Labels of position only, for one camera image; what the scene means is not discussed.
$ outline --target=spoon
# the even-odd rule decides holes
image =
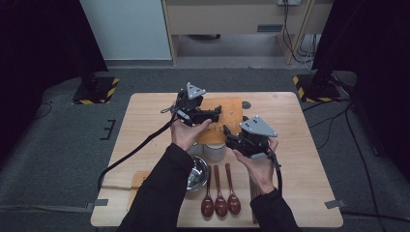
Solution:
[[[226,176],[228,177],[228,183],[229,183],[229,189],[230,189],[230,195],[228,197],[228,210],[230,213],[234,215],[238,215],[239,212],[241,212],[241,202],[239,201],[238,197],[235,195],[235,192],[233,191],[229,163],[225,165],[225,169],[226,169]]]
[[[220,193],[220,170],[217,165],[214,165],[215,181],[217,182],[218,197],[215,200],[215,212],[219,217],[225,217],[228,214],[228,205]]]
[[[205,218],[209,218],[214,213],[214,201],[212,200],[211,194],[209,193],[209,188],[211,185],[211,174],[212,167],[208,165],[209,175],[208,181],[206,182],[206,196],[201,204],[201,212]]]

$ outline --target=chopsticks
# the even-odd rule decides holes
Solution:
[[[250,200],[253,200],[256,196],[260,195],[260,191],[250,177],[249,177],[249,186],[250,186]],[[253,212],[252,212],[252,222],[253,224],[258,223],[255,217],[255,214]]]

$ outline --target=spoon handle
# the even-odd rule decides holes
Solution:
[[[211,188],[211,174],[212,174],[212,167],[208,165],[209,173],[208,173],[208,181],[206,182],[206,194],[210,195],[209,189]]]
[[[214,165],[215,182],[217,183],[218,195],[220,195],[220,169],[217,165]]]
[[[226,169],[226,176],[228,177],[229,189],[230,189],[231,192],[233,192],[232,177],[231,177],[231,173],[230,173],[230,164],[229,163],[227,163],[225,165],[225,169]]]

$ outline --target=black sleeve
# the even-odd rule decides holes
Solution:
[[[139,188],[117,231],[174,231],[193,159],[171,143]]]
[[[280,196],[277,189],[268,194],[257,196],[250,201],[250,206],[263,232],[302,231],[296,224],[292,210]]]

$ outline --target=hand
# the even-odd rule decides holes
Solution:
[[[269,147],[275,151],[278,146],[278,141],[269,137]],[[236,159],[243,163],[248,170],[250,178],[259,187],[262,194],[269,193],[274,190],[274,164],[268,157],[250,159],[244,157],[238,150],[233,150]]]
[[[177,119],[171,125],[172,142],[187,152],[196,141],[198,135],[205,131],[211,123],[212,120],[207,119],[201,125],[189,127]]]

